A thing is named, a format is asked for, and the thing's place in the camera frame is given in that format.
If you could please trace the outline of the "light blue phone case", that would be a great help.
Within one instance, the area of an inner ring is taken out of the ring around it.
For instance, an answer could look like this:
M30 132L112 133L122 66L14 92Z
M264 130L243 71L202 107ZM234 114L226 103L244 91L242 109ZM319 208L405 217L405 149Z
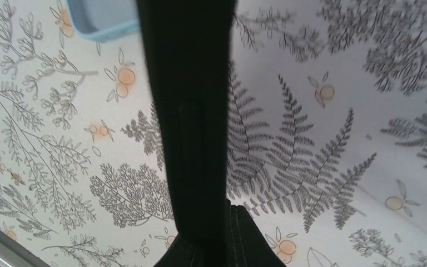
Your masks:
M109 41L140 30L136 1L66 0L65 3L74 30L85 39Z

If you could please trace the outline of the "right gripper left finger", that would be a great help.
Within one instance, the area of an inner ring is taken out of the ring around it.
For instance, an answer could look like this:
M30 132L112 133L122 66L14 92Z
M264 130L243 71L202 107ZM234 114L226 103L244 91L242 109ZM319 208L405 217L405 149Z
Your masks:
M178 234L154 267L202 267L203 252L198 244Z

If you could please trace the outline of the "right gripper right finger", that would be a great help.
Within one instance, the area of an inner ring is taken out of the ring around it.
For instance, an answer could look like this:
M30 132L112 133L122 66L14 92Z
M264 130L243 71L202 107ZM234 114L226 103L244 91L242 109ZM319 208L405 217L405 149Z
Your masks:
M285 267L244 206L226 201L227 266Z

